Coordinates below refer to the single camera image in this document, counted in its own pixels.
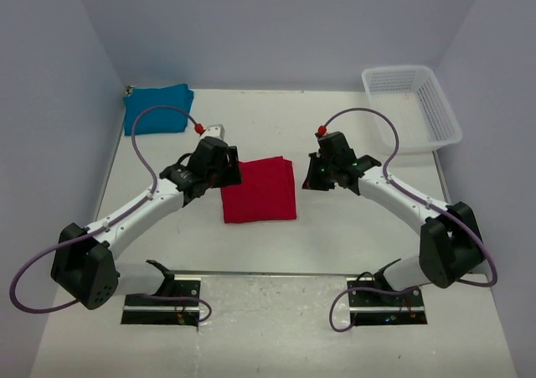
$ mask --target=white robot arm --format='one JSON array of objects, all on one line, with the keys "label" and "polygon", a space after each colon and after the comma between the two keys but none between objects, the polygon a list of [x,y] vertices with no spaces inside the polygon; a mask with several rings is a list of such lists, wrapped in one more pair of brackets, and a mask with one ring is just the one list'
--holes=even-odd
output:
[{"label": "white robot arm", "polygon": [[430,207],[433,204],[450,213],[481,237],[469,206],[462,202],[448,205],[396,179],[410,194],[426,198],[427,205],[423,205],[396,189],[390,183],[393,177],[384,177],[378,160],[368,155],[356,158],[342,133],[317,138],[320,149],[309,154],[304,189],[328,191],[338,184],[382,205],[420,236],[418,253],[397,259],[374,274],[378,289],[400,291],[429,283],[446,288],[484,261],[480,248],[467,233]]},{"label": "white robot arm", "polygon": [[169,277],[167,269],[155,261],[118,262],[122,252],[159,220],[180,211],[207,189],[241,182],[238,153],[224,142],[221,125],[207,128],[188,165],[181,164],[183,158],[166,167],[155,185],[111,215],[85,228],[71,224],[61,232],[59,242],[101,230],[76,246],[57,250],[51,271],[52,278],[88,309],[100,307],[113,295],[158,293]]}]

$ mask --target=cable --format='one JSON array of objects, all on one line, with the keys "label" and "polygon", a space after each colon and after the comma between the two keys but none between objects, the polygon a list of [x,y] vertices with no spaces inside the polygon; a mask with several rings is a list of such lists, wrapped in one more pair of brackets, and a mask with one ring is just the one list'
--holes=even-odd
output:
[{"label": "cable", "polygon": [[187,302],[192,301],[194,303],[201,303],[203,304],[209,311],[207,315],[205,315],[204,318],[201,318],[199,322],[204,322],[207,319],[210,318],[210,315],[212,315],[212,307],[210,307],[210,304],[204,301],[202,298],[197,297],[160,297],[160,296],[152,296],[149,294],[141,294],[140,297],[145,298],[147,300],[156,300],[156,301],[181,301],[181,302]]},{"label": "cable", "polygon": [[[387,122],[387,124],[389,125],[389,127],[391,128],[391,130],[393,131],[393,134],[394,134],[394,151],[390,154],[390,156],[387,158],[387,160],[385,161],[384,163],[384,166],[382,168],[382,173],[385,177],[385,180],[386,181],[389,181],[390,184],[392,184],[399,192],[401,192],[402,194],[408,196],[409,198],[411,198],[412,200],[414,200],[415,202],[421,204],[421,205],[425,205],[425,206],[430,206],[430,208],[432,208],[434,211],[438,212],[439,214],[441,215],[444,215],[446,218],[448,218],[450,221],[456,223],[458,226],[460,226],[460,228],[462,228],[470,237],[471,239],[475,242],[475,244],[477,244],[478,246],[478,249],[482,252],[482,254],[484,255],[484,258],[487,260],[487,263],[489,264],[489,267],[490,267],[490,270],[492,271],[492,279],[490,280],[490,282],[486,282],[486,283],[480,283],[480,282],[472,282],[470,280],[465,280],[465,279],[459,279],[458,282],[460,283],[464,283],[464,284],[468,284],[470,286],[476,286],[476,287],[492,287],[492,286],[495,286],[497,284],[497,280],[498,280],[498,276],[497,276],[497,267],[495,265],[495,262],[493,261],[492,259],[492,256],[491,254],[489,253],[489,251],[487,250],[487,248],[484,246],[484,243],[482,242],[482,240],[480,239],[479,236],[477,236],[477,234],[475,234],[475,232],[473,230],[471,230],[465,223],[463,223],[461,220],[457,219],[454,215],[451,215],[450,213],[448,213],[447,211],[441,209],[440,207],[434,205],[434,204],[428,204],[424,199],[420,198],[419,196],[411,193],[410,191],[408,191],[407,189],[405,189],[404,187],[402,187],[400,184],[398,184],[390,175],[389,175],[389,172],[388,172],[388,166],[389,164],[391,163],[391,161],[394,159],[394,157],[398,154],[399,152],[399,148],[400,148],[400,138],[399,138],[399,134],[396,130],[396,127],[394,126],[394,124],[392,123],[392,121],[390,119],[388,119],[388,117],[386,117],[384,114],[382,114],[381,112],[379,111],[376,111],[376,110],[373,110],[371,108],[366,108],[366,107],[354,107],[354,108],[348,108],[346,110],[342,110],[336,114],[334,114],[331,118],[329,118],[327,120],[327,122],[324,124],[324,125],[321,125],[319,128],[318,128],[318,134],[320,136],[322,135],[325,135],[326,132],[327,132],[327,126],[333,121],[335,120],[337,117],[340,117],[342,114],[346,114],[347,112],[352,112],[352,111],[363,111],[363,112],[368,112],[368,113],[371,113],[371,114],[374,114],[375,116],[378,116],[380,118],[382,118],[385,122]],[[346,332],[348,330],[350,330],[352,327],[353,327],[353,323],[351,323],[349,326],[345,327],[345,328],[337,328],[334,324],[333,324],[333,310],[335,309],[335,305],[337,305],[337,302],[338,300],[341,299],[342,296],[344,296],[345,294],[348,294],[350,292],[371,292],[371,293],[377,293],[377,294],[384,294],[384,295],[388,295],[388,296],[399,296],[400,294],[406,294],[406,293],[410,293],[412,292],[413,290],[415,290],[417,287],[408,287],[404,290],[400,290],[400,291],[386,291],[386,290],[379,290],[379,289],[376,289],[376,288],[371,288],[371,287],[353,287],[353,288],[349,288],[347,290],[343,290],[342,292],[340,292],[336,297],[335,299],[333,300],[333,303],[332,303],[332,306],[330,307],[329,309],[329,324],[330,326],[332,327],[332,329],[335,331],[335,332]]]},{"label": "cable", "polygon": [[[204,128],[203,125],[197,123],[193,117],[187,113],[185,110],[174,107],[174,106],[153,106],[149,107],[146,110],[142,111],[139,116],[137,116],[136,120],[134,121],[134,124],[132,125],[132,135],[131,135],[131,141],[132,141],[132,147],[134,148],[134,152],[136,153],[137,157],[140,159],[140,162],[142,162],[143,166],[147,169],[149,174],[151,175],[152,179],[152,186],[150,188],[150,193],[154,194],[157,190],[157,175],[152,169],[152,167],[149,165],[147,160],[142,156],[142,153],[140,152],[139,147],[137,146],[136,142],[136,129],[137,129],[137,123],[148,113],[154,110],[158,109],[168,109],[168,110],[174,110],[182,113],[185,115],[191,122],[194,124],[195,132],[197,132],[199,135],[203,134]],[[112,227],[113,225],[119,223],[121,220],[125,219],[127,216],[134,213],[136,210],[138,210],[142,205],[144,205],[149,200],[148,197],[143,197],[143,199],[140,199],[137,203],[135,203],[130,209],[126,210],[122,214],[118,215],[115,219],[110,220],[110,223],[108,224],[108,227]],[[27,305],[22,304],[17,297],[17,285],[20,281],[23,274],[39,259],[43,258],[44,256],[48,255],[51,252],[56,252],[57,250],[61,250],[63,248],[66,248],[67,246],[72,246],[74,244],[77,244],[79,242],[85,241],[93,236],[96,236],[102,232],[106,231],[105,227],[101,227],[97,230],[92,231],[91,233],[88,233],[84,236],[76,237],[71,240],[60,242],[59,244],[56,244],[54,246],[50,246],[48,248],[45,248],[44,250],[38,252],[36,255],[32,256],[28,261],[26,261],[20,269],[15,273],[15,276],[13,277],[11,284],[9,285],[9,299],[11,300],[11,303],[13,306],[18,308],[19,310],[25,312],[25,313],[32,313],[32,314],[43,314],[43,313],[54,313],[56,311],[60,311],[62,309],[66,309],[72,305],[75,305],[78,303],[78,300],[69,301],[68,303],[58,305],[56,307],[51,308],[32,308],[28,307]],[[148,296],[148,298],[152,299],[158,299],[162,301],[168,301],[168,298],[160,298],[159,296]],[[206,319],[209,318],[209,316],[212,314],[212,308],[209,306],[209,304],[202,300],[201,298],[173,298],[173,301],[195,301],[197,303],[201,303],[204,306],[206,306],[209,309],[209,315],[207,317],[203,318],[203,320],[199,320],[199,322],[203,322]]]},{"label": "cable", "polygon": [[410,311],[410,317],[415,318],[415,313],[411,310],[411,298],[408,294],[405,295],[405,305],[408,307],[408,311]]},{"label": "cable", "polygon": [[465,223],[463,223],[461,220],[456,218],[454,215],[451,215],[449,212],[443,210],[439,206],[436,206],[434,204],[428,204],[424,199],[422,199],[419,196],[411,193],[410,191],[408,191],[407,189],[402,187],[400,184],[398,184],[396,182],[396,180],[394,180],[391,176],[389,176],[389,172],[387,170],[387,167],[389,166],[391,161],[394,159],[394,157],[399,152],[400,138],[399,138],[398,132],[396,131],[396,128],[394,127],[394,124],[392,123],[392,121],[390,119],[388,119],[388,117],[386,117],[381,112],[373,110],[371,108],[365,108],[365,107],[348,108],[347,110],[342,110],[342,111],[338,112],[337,114],[335,114],[334,116],[332,116],[329,120],[327,120],[327,122],[324,125],[322,125],[320,128],[318,128],[318,132],[321,133],[321,129],[322,129],[323,133],[321,133],[321,134],[323,135],[325,133],[326,129],[327,129],[327,126],[335,118],[340,117],[342,114],[346,114],[347,112],[351,112],[351,111],[364,111],[364,112],[372,113],[372,114],[382,118],[385,122],[387,122],[387,124],[390,126],[391,130],[393,131],[393,134],[394,134],[394,151],[387,158],[387,160],[385,161],[384,166],[382,168],[382,172],[384,174],[385,180],[389,181],[390,184],[392,184],[399,192],[401,192],[402,194],[406,195],[408,198],[414,200],[415,202],[417,202],[417,203],[419,203],[421,205],[430,206],[431,209],[433,209],[434,211],[436,211],[437,213],[439,213],[441,215],[444,215],[447,219],[449,219],[453,223],[457,224],[462,230],[464,230],[467,233],[468,236],[471,237],[471,239],[475,242],[475,244],[477,244],[478,249],[484,255],[484,259],[487,260],[487,263],[489,264],[489,268],[490,268],[490,270],[492,272],[491,281],[490,282],[485,282],[485,283],[480,283],[480,282],[472,282],[470,280],[465,280],[465,279],[459,279],[458,282],[468,284],[470,286],[476,286],[476,287],[493,287],[493,286],[495,286],[497,284],[497,280],[498,280],[497,267],[495,265],[495,262],[493,261],[492,255],[489,253],[489,251],[487,250],[486,246],[484,246],[484,243],[482,242],[480,237],[477,236],[477,234],[473,230],[471,230]]},{"label": "cable", "polygon": [[370,292],[370,293],[376,293],[376,294],[384,294],[384,295],[387,295],[387,296],[399,296],[400,294],[411,293],[416,288],[417,287],[408,287],[408,288],[405,288],[404,290],[401,290],[399,292],[391,292],[391,291],[387,291],[387,290],[380,290],[379,288],[372,288],[372,287],[351,287],[351,288],[347,288],[346,290],[341,291],[335,297],[335,299],[332,302],[332,306],[329,309],[329,326],[331,326],[332,329],[335,332],[339,332],[339,333],[347,332],[351,328],[353,328],[353,326],[354,326],[353,322],[351,322],[348,326],[346,326],[344,328],[337,328],[335,326],[335,324],[333,323],[333,311],[335,310],[335,306],[337,305],[338,300],[340,300],[344,295],[346,295],[348,293],[351,293],[351,292]]},{"label": "cable", "polygon": [[190,156],[192,156],[192,153],[185,153],[180,158],[178,158],[176,164],[182,164],[183,161],[186,160],[187,158],[189,158]]},{"label": "cable", "polygon": [[361,279],[363,279],[363,276],[367,276],[367,275],[369,275],[371,278],[374,279],[374,275],[371,272],[363,272],[356,277],[355,281],[359,282]]}]

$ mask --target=plastic basket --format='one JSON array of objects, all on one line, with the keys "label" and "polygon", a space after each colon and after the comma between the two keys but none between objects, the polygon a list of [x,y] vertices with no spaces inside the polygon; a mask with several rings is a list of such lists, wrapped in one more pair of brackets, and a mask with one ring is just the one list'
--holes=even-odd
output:
[{"label": "plastic basket", "polygon": [[[396,126],[401,153],[431,152],[461,141],[461,129],[434,72],[426,66],[371,68],[361,74],[374,110]],[[384,120],[376,125],[386,152],[394,136]]]}]

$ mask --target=black joint housing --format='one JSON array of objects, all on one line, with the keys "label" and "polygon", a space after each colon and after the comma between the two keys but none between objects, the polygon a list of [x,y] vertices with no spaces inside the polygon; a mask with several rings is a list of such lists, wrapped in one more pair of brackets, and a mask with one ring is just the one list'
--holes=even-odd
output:
[{"label": "black joint housing", "polygon": [[[468,205],[458,202],[448,206],[448,212],[482,239],[475,215]],[[449,287],[483,261],[484,255],[477,243],[444,215],[428,219],[420,228],[420,268],[437,287]]]},{"label": "black joint housing", "polygon": [[[86,235],[75,223],[65,227],[59,242]],[[95,309],[113,295],[119,275],[107,242],[95,238],[78,242],[55,252],[50,276],[84,307]]]},{"label": "black joint housing", "polygon": [[356,158],[341,132],[331,132],[318,138],[318,153],[310,153],[309,170],[302,187],[327,191],[335,188],[335,183],[359,195],[358,180],[372,167],[381,162],[364,155]]},{"label": "black joint housing", "polygon": [[240,184],[238,151],[216,137],[204,137],[198,143],[188,160],[188,165],[180,163],[167,166],[161,179],[168,179],[177,190],[184,193],[184,206],[199,198],[209,188],[222,188]]}]

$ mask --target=blue cloth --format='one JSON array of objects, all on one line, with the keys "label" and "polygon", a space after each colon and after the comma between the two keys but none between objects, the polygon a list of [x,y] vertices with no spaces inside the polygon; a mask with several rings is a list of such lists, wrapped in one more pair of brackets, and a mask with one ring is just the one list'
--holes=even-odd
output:
[{"label": "blue cloth", "polygon": [[[123,101],[126,107],[125,135],[130,136],[136,117],[149,107],[175,106],[190,113],[193,92],[185,83],[161,89],[134,89]],[[187,124],[188,118],[184,114],[166,108],[158,109],[148,112],[137,123],[136,135],[183,132]]]}]

